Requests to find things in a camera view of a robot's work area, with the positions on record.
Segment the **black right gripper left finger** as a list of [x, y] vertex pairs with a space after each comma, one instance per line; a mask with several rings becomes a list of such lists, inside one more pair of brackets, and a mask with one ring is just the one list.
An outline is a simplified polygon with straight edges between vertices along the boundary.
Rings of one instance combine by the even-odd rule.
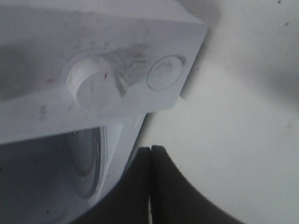
[[141, 147], [109, 193], [74, 224], [147, 224], [151, 150]]

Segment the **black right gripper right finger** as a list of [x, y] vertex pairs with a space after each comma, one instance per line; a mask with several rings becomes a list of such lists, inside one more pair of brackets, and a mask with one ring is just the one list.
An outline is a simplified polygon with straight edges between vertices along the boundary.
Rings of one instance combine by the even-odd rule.
[[155, 224], [238, 224], [200, 194], [163, 146], [151, 148], [150, 206]]

